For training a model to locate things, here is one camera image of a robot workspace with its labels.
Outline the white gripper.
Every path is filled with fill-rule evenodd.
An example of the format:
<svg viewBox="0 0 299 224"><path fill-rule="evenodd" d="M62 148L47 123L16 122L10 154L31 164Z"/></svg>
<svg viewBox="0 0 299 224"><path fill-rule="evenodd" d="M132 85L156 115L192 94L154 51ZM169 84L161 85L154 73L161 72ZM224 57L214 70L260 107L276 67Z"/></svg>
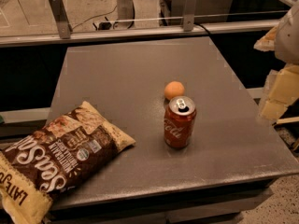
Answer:
<svg viewBox="0 0 299 224"><path fill-rule="evenodd" d="M263 52L275 51L286 63L279 71L271 70L263 87L259 116L276 121L299 99L299 0L253 46Z"/></svg>

